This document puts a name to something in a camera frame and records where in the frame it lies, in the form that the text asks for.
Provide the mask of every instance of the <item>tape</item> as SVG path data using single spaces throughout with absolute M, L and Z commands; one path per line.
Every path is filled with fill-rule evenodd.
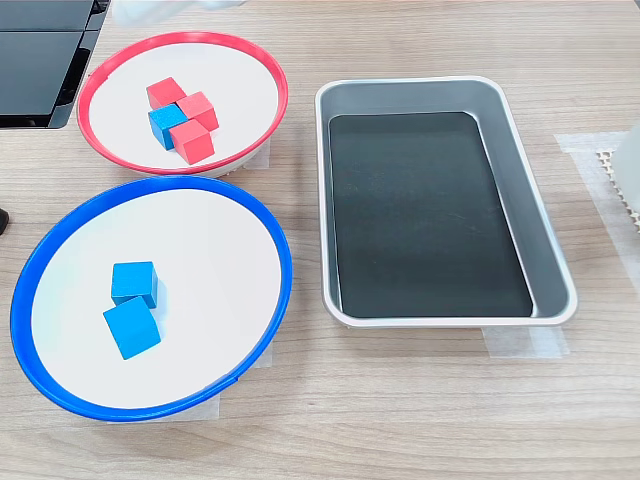
M 569 346 L 561 327 L 485 327 L 491 358 L 562 358 Z
M 624 194 L 617 188 L 607 165 L 607 156 L 615 150 L 628 132 L 556 135 L 563 152 L 573 159 L 591 199 L 602 218 L 622 265 L 631 283 L 640 293 L 640 241 L 638 218 L 624 202 Z
M 266 170 L 271 157 L 271 139 L 262 144 L 251 160 L 244 164 L 247 170 Z

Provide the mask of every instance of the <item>cube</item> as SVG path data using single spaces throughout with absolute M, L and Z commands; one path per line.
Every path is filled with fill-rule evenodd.
M 111 298 L 120 305 L 142 297 L 149 308 L 158 304 L 158 276 L 152 262 L 116 263 L 111 279 Z
M 158 110 L 149 112 L 151 131 L 166 150 L 173 148 L 173 140 L 169 130 L 185 123 L 187 117 L 176 105 L 167 105 Z
M 211 134 L 197 120 L 189 120 L 170 130 L 176 152 L 189 165 L 214 154 Z
M 213 132 L 220 125 L 213 105 L 202 92 L 194 93 L 177 101 L 180 110 L 189 120 L 197 120 L 204 128 Z
M 181 98 L 186 97 L 187 94 L 184 93 L 184 90 L 180 88 L 173 78 L 169 77 L 147 87 L 147 96 L 149 97 L 151 108 L 157 110 L 176 103 Z
M 125 360 L 160 343 L 158 325 L 142 297 L 121 303 L 103 315 Z

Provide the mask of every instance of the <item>wooden table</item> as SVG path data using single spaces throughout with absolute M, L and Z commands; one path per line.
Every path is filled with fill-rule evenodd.
M 168 23 L 104 27 L 95 68 L 144 37 L 229 32 L 280 61 L 291 99 L 271 168 L 227 179 L 264 201 L 294 254 L 274 365 L 251 370 L 206 422 L 112 425 L 69 414 L 14 357 L 11 294 L 71 209 L 136 178 L 75 120 L 0 132 L 0 478 L 640 478 L 640 302 L 555 133 L 640 117 L 640 11 L 609 1 L 270 1 Z M 345 78 L 478 74 L 511 103 L 581 297 L 562 360 L 491 359 L 480 330 L 347 330 L 320 300 L 313 96 Z

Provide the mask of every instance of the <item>tray rim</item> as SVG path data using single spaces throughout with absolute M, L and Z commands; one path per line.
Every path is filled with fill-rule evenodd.
M 329 284 L 329 242 L 327 196 L 325 193 L 325 149 L 323 145 L 324 125 L 322 121 L 322 98 L 330 90 L 342 85 L 371 85 L 371 84 L 406 84 L 406 83 L 436 83 L 436 82 L 468 82 L 474 81 L 487 85 L 496 91 L 500 97 L 503 111 L 509 123 L 511 135 L 516 144 L 518 154 L 522 160 L 523 168 L 527 176 L 531 192 L 534 197 L 536 209 L 542 220 L 545 234 L 556 259 L 563 283 L 567 288 L 567 302 L 564 308 L 551 317 L 395 317 L 395 318 L 356 318 L 343 313 L 331 296 Z M 557 326 L 571 319 L 578 309 L 578 293 L 573 278 L 569 271 L 566 258 L 555 235 L 551 220 L 544 207 L 540 190 L 533 176 L 531 165 L 524 151 L 524 146 L 516 127 L 509 103 L 502 88 L 493 80 L 477 75 L 460 75 L 445 77 L 425 78 L 378 78 L 337 80 L 322 86 L 315 97 L 316 110 L 316 142 L 317 142 L 317 167 L 318 167 L 318 208 L 320 220 L 320 250 L 322 272 L 322 301 L 325 308 L 336 320 L 352 328 L 481 328 L 493 326 Z

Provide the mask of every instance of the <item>blue cube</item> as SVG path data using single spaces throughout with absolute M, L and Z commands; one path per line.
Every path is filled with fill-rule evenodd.
M 173 148 L 173 139 L 169 130 L 187 120 L 187 116 L 175 103 L 149 112 L 151 131 L 166 150 Z
M 120 305 L 142 297 L 149 308 L 158 304 L 158 276 L 152 262 L 116 263 L 111 279 L 111 298 Z
M 103 315 L 125 360 L 160 343 L 156 320 L 142 297 L 121 303 Z

